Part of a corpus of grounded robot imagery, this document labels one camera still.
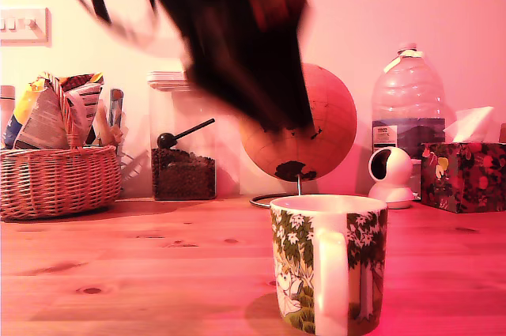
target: floral pattern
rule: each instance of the floral pattern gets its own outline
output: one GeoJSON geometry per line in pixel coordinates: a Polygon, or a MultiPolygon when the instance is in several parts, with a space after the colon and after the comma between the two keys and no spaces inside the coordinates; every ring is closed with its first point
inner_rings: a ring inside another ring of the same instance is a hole
{"type": "Polygon", "coordinates": [[[312,219],[271,211],[279,311],[287,323],[315,333],[312,219]]]}
{"type": "MultiPolygon", "coordinates": [[[[271,220],[280,313],[295,328],[314,334],[313,218],[271,210],[271,220]]],[[[357,285],[360,299],[350,303],[349,323],[355,322],[358,332],[372,330],[379,322],[386,232],[386,210],[347,215],[350,278],[353,274],[367,274],[371,282],[371,287],[357,285]]]]}
{"type": "Polygon", "coordinates": [[[425,144],[421,202],[456,213],[506,210],[506,145],[425,144]]]}

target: snack bag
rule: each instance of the snack bag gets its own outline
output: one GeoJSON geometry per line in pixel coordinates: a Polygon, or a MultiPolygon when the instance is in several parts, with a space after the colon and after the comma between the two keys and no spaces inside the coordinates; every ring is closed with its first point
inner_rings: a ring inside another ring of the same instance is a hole
{"type": "MultiPolygon", "coordinates": [[[[2,137],[6,149],[69,148],[52,79],[50,74],[42,73],[26,87],[2,137]]],[[[59,80],[70,102],[81,144],[84,144],[95,118],[104,79],[102,74],[84,74],[59,80]]]]}

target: jar lid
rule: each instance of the jar lid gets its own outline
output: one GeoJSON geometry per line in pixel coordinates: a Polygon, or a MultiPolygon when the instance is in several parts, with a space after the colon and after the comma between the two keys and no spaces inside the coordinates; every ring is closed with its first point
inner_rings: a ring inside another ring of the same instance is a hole
{"type": "Polygon", "coordinates": [[[190,82],[183,71],[151,71],[148,73],[148,84],[153,89],[189,89],[190,82]]]}
{"type": "Polygon", "coordinates": [[[0,86],[0,97],[2,99],[16,99],[16,88],[13,85],[0,86]]]}

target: mug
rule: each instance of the mug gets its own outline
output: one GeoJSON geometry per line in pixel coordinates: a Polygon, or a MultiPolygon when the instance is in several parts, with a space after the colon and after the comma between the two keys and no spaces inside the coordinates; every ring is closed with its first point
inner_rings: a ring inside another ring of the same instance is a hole
{"type": "Polygon", "coordinates": [[[283,319],[309,334],[366,334],[380,323],[387,204],[314,194],[270,202],[283,319]]]}

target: globe stand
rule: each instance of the globe stand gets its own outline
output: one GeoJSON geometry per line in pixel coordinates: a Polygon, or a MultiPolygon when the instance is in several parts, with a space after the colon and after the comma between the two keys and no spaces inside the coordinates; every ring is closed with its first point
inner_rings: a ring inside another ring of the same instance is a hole
{"type": "Polygon", "coordinates": [[[294,195],[302,195],[302,182],[300,181],[300,175],[297,176],[297,192],[295,194],[268,194],[268,195],[260,195],[255,196],[250,200],[250,203],[253,206],[262,207],[262,208],[270,208],[270,204],[260,203],[260,200],[265,199],[274,199],[274,198],[284,198],[286,196],[294,196],[294,195]]]}

